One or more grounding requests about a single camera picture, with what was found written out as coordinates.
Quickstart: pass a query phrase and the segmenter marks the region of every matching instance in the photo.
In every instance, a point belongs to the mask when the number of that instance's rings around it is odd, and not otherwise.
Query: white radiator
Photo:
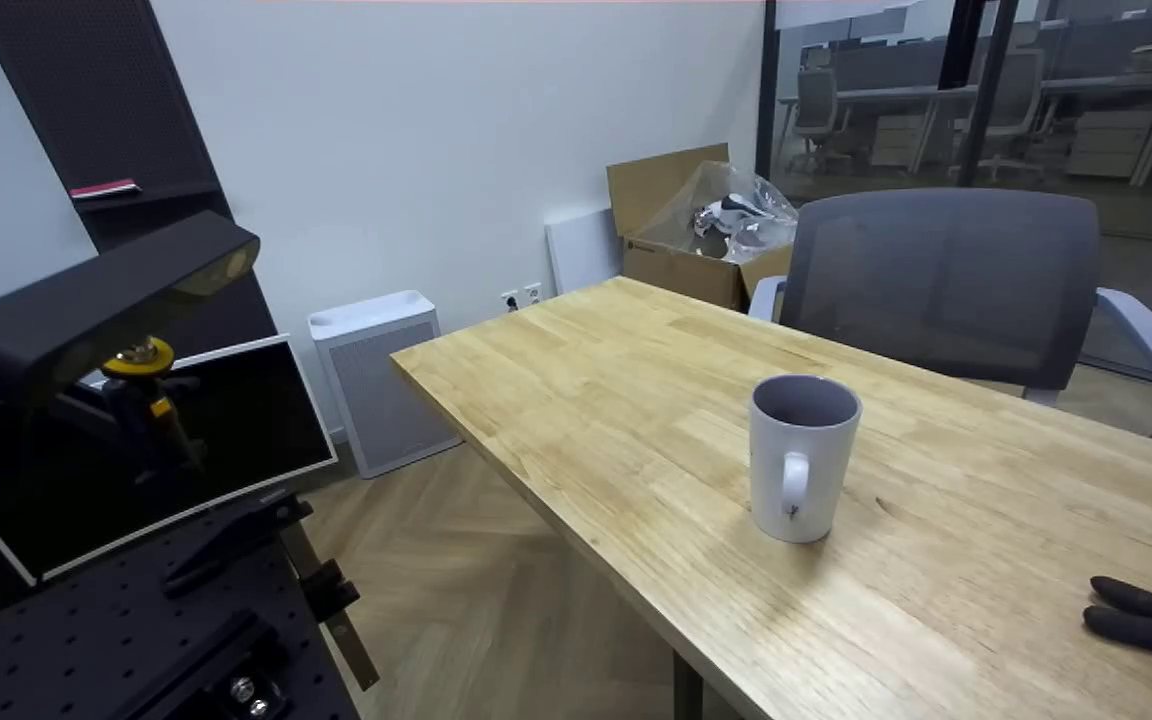
[[[420,292],[390,292],[306,315],[334,415],[359,476],[451,450],[451,424],[399,377],[390,351],[436,337],[436,309]]]

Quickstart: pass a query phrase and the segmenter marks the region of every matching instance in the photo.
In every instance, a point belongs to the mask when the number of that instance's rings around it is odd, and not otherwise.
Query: white mug
[[[747,509],[788,543],[826,538],[843,498],[859,400],[818,377],[771,377],[752,389],[747,411]]]

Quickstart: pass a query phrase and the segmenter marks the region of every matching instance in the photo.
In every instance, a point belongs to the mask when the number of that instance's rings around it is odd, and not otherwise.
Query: mug handle
[[[809,457],[804,453],[782,453],[782,466],[780,466],[780,509],[788,513],[788,518],[794,518],[798,509],[804,509],[804,501],[809,501],[809,482],[810,476],[810,466],[809,466]]]

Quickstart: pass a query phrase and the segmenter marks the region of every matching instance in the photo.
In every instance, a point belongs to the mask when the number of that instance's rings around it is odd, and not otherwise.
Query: chair backrest
[[[1045,99],[1045,51],[1011,48],[1001,92],[993,96],[989,131],[1027,131]]]
[[[953,377],[1059,393],[1096,306],[1075,198],[912,188],[804,204],[780,325]]]
[[[836,106],[836,78],[833,69],[804,69],[798,74],[798,109],[793,128],[798,136],[825,136],[836,128],[838,106]]]

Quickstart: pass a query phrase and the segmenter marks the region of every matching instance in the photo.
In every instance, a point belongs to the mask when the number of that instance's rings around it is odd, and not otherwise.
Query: wooden tabletop
[[[1152,442],[635,279],[397,358],[747,716],[1152,716],[1152,657],[1084,632],[1089,578],[1152,588]],[[747,393],[843,379],[836,527],[747,518]]]

